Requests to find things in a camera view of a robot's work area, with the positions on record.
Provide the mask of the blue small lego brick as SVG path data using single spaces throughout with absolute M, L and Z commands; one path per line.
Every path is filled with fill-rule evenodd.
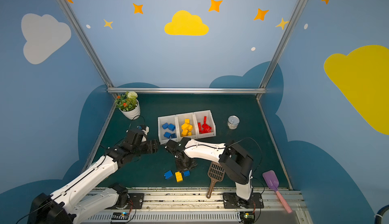
M 162 128 L 165 130 L 165 129 L 168 128 L 168 126 L 169 126 L 168 123 L 165 123 L 165 124 L 162 125 Z

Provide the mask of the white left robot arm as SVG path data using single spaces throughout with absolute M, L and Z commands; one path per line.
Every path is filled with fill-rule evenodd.
M 93 165 L 65 186 L 50 195 L 34 198 L 27 222 L 29 224 L 79 224 L 96 213 L 117 204 L 126 191 L 121 186 L 106 189 L 96 197 L 84 197 L 103 180 L 142 154 L 156 153 L 157 140 L 149 140 L 150 128 L 140 125 L 129 130 L 125 139 L 106 150 Z

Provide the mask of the red tall lego brick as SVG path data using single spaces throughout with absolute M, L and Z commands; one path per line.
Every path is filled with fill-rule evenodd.
M 207 125 L 207 124 L 203 124 L 203 125 L 202 125 L 202 129 L 203 129 L 203 134 L 212 132 L 212 127 L 210 127 L 210 126 Z

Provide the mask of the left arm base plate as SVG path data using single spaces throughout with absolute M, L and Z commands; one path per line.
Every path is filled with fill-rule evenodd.
M 127 193 L 122 198 L 121 209 L 142 209 L 144 193 Z

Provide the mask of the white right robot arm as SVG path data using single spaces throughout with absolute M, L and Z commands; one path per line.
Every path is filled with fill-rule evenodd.
M 169 140 L 165 149 L 175 157 L 177 170 L 185 172 L 197 166 L 196 159 L 218 163 L 227 176 L 236 183 L 236 195 L 248 201 L 253 192 L 252 173 L 254 160 L 238 142 L 204 143 L 191 138 L 180 142 Z

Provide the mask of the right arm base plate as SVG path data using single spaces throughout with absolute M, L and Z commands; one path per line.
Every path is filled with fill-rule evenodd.
M 264 202 L 260 193 L 252 193 L 249 200 L 238 197 L 236 193 L 223 193 L 222 199 L 225 209 L 264 208 Z

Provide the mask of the yellow large lego brick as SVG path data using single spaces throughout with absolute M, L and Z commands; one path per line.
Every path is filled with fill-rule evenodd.
M 188 127 L 189 127 L 189 124 L 184 123 L 184 124 L 181 126 L 181 129 L 184 131 L 184 130 L 187 130 Z

